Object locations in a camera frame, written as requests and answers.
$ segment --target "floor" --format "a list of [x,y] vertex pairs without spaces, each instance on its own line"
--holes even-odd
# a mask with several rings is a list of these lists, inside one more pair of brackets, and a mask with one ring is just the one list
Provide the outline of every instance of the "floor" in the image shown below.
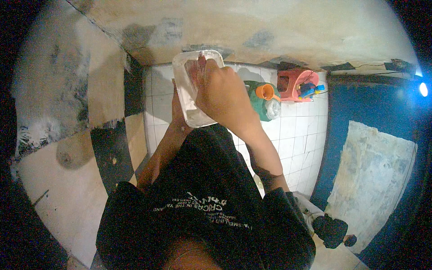
[[[277,85],[277,70],[252,65],[231,64],[242,80],[268,82]],[[171,101],[174,77],[172,66],[158,65],[144,70],[145,129],[147,149],[152,155],[171,122]],[[325,72],[318,73],[324,84]],[[291,191],[310,196],[315,187],[321,165],[327,130],[327,93],[317,95],[314,102],[282,102],[281,116],[270,122],[261,122],[267,136],[279,153],[283,173]],[[249,153],[245,143],[233,135],[236,149],[243,155],[252,176]],[[258,185],[264,196],[262,185]]]

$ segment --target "white plastic container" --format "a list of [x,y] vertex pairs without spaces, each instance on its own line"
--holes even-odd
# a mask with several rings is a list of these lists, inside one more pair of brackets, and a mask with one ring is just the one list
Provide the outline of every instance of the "white plastic container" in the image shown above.
[[[224,67],[222,55],[220,55],[219,52],[215,50],[205,50],[202,52],[205,59],[214,59],[219,67]],[[177,54],[172,60],[175,85],[177,86],[177,93],[180,99],[184,120],[188,126],[193,128],[216,124],[216,121],[211,119],[195,105],[198,89],[195,89],[189,80],[189,76],[184,67],[184,64],[188,60],[198,60],[199,54],[200,51],[188,51]]]

